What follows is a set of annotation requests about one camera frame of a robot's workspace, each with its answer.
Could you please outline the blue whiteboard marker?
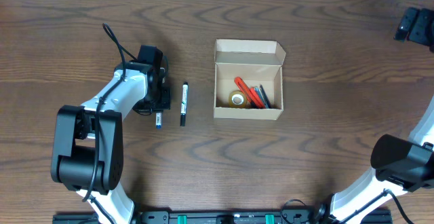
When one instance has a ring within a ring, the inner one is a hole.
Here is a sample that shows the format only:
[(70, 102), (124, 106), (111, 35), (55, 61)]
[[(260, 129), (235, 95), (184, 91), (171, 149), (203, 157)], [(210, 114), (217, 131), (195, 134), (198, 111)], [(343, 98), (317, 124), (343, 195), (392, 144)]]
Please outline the blue whiteboard marker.
[(162, 127), (162, 112), (156, 113), (155, 125), (157, 129), (160, 129)]

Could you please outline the yellow tape roll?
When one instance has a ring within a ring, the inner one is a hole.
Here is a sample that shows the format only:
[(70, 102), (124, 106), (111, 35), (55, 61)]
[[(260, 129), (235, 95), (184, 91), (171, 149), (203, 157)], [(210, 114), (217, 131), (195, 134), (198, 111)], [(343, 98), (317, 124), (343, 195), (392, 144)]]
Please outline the yellow tape roll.
[(233, 91), (229, 95), (228, 104), (230, 108), (244, 109), (247, 106), (247, 97), (242, 91)]

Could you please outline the orange utility knife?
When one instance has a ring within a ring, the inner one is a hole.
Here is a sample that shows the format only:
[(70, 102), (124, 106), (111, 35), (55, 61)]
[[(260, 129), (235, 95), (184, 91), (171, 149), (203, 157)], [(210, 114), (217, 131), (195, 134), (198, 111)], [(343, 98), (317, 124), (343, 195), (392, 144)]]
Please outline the orange utility knife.
[(257, 103), (256, 98), (251, 93), (250, 89), (247, 87), (245, 82), (240, 77), (236, 77), (234, 79), (235, 84), (237, 87), (245, 94), (248, 102), (251, 104), (251, 106), (255, 109), (260, 109), (260, 105)]

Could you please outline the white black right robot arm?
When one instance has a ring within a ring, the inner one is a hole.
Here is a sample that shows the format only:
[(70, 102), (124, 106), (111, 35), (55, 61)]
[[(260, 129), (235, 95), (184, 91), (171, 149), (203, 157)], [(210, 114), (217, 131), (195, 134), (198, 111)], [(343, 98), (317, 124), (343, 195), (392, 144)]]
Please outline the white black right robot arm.
[(433, 105), (407, 139), (381, 136), (370, 167), (348, 188), (331, 196), (315, 217), (316, 223), (380, 223), (376, 209), (389, 200), (420, 188), (433, 187)]

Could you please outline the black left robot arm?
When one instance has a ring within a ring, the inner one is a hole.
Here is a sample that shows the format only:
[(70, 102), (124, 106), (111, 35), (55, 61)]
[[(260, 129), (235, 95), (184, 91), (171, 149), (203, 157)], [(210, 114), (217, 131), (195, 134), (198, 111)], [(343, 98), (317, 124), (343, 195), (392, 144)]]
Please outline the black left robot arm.
[(170, 108), (168, 71), (167, 60), (121, 63), (97, 95), (57, 113), (51, 178), (94, 209), (95, 223), (136, 221), (136, 205), (120, 182), (123, 121), (130, 111), (149, 115)]

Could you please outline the black whiteboard marker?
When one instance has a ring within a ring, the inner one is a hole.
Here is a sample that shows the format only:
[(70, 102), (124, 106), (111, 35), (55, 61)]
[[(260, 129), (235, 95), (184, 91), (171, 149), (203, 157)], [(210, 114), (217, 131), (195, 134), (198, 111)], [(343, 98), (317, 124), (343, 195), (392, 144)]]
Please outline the black whiteboard marker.
[(180, 108), (180, 126), (185, 126), (185, 124), (186, 124), (188, 92), (189, 92), (189, 85), (187, 82), (184, 82), (182, 85), (182, 100), (181, 100), (181, 108)]

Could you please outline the open cardboard box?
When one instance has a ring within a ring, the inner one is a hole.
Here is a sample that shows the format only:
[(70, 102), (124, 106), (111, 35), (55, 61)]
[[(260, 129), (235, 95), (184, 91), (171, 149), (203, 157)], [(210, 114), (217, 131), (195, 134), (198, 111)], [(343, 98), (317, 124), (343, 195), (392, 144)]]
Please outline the open cardboard box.
[[(276, 120), (283, 112), (283, 64), (286, 52), (277, 41), (217, 39), (214, 46), (214, 117)], [(229, 95), (241, 91), (234, 82), (242, 78), (247, 87), (262, 85), (271, 109), (230, 108)]]

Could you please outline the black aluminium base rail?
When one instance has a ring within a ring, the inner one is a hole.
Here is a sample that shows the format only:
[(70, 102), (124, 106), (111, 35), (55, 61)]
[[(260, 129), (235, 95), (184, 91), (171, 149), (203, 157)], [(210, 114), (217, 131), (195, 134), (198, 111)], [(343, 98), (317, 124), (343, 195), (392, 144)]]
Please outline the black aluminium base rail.
[[(130, 223), (135, 224), (223, 224), (223, 223), (312, 223), (312, 211), (305, 209), (286, 209), (279, 211), (262, 212), (167, 212), (150, 211), (143, 212), (133, 217)], [(90, 224), (100, 223), (97, 214), (56, 214), (52, 219), (53, 224)], [(376, 209), (365, 216), (362, 224), (392, 224), (393, 219), (390, 210)]]

